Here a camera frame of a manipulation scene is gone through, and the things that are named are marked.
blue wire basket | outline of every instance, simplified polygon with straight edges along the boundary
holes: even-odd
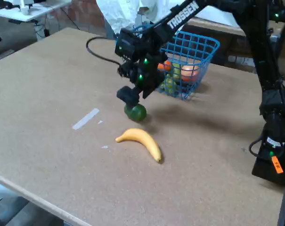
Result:
[[[142,30],[149,26],[138,26],[132,31],[141,36]],[[172,40],[161,48],[168,60],[158,66],[165,74],[158,91],[172,97],[188,98],[200,84],[219,47],[219,41],[213,38],[177,31]]]

cardboard table surface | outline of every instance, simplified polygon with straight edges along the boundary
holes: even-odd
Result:
[[[188,101],[141,99],[138,124],[116,98],[130,82],[86,51],[92,36],[65,29],[0,60],[0,183],[75,226],[276,225],[283,189],[251,175],[247,151],[264,124],[257,76],[210,65]],[[113,41],[90,47],[121,61]],[[115,142],[128,128],[154,137],[163,164]]]

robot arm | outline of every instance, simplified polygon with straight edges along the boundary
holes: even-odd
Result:
[[[285,20],[285,12],[283,9],[278,11],[272,6],[272,1],[185,0],[181,5],[173,7],[169,15],[141,31],[139,35],[122,29],[115,53],[127,61],[119,67],[118,73],[129,78],[135,84],[135,88],[125,86],[117,92],[117,97],[131,108],[138,104],[140,92],[143,92],[143,98],[146,98],[163,82],[164,74],[157,70],[157,67],[159,63],[167,60],[167,56],[160,52],[161,46],[167,43],[182,25],[208,5],[233,14],[249,41],[261,84],[260,113],[266,124],[260,138],[256,140],[261,141],[259,153],[251,150],[256,142],[250,145],[250,152],[257,157],[252,173],[285,185],[285,179],[282,178],[285,177],[285,173],[277,174],[271,161],[272,156],[277,156],[282,164],[282,158],[285,158],[285,87],[268,31],[270,17],[278,21],[280,18]]]

yellow banana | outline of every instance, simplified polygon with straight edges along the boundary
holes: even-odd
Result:
[[[144,130],[137,128],[128,129],[120,137],[115,139],[115,141],[118,143],[124,140],[134,140],[143,144],[151,153],[153,158],[157,162],[160,162],[162,157],[160,148],[156,141],[151,137],[151,135],[149,135]]]

green fruit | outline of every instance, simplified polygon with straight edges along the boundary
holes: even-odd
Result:
[[[179,80],[181,77],[181,65],[177,63],[172,63],[173,65],[173,78]]]
[[[174,90],[177,89],[177,84],[172,79],[166,79],[165,81],[166,81],[166,87],[167,88],[174,89]]]
[[[127,105],[124,107],[124,112],[129,119],[133,121],[142,121],[147,116],[147,110],[143,105],[137,104],[132,109]]]
[[[165,82],[161,83],[160,89],[161,89],[161,90],[164,90],[164,89],[165,89]]]
[[[175,94],[175,92],[174,92],[173,89],[168,89],[167,92],[168,92],[169,94]]]
[[[174,78],[174,80],[179,80],[179,79],[180,79],[180,75],[179,75],[179,74],[174,73],[173,78]]]

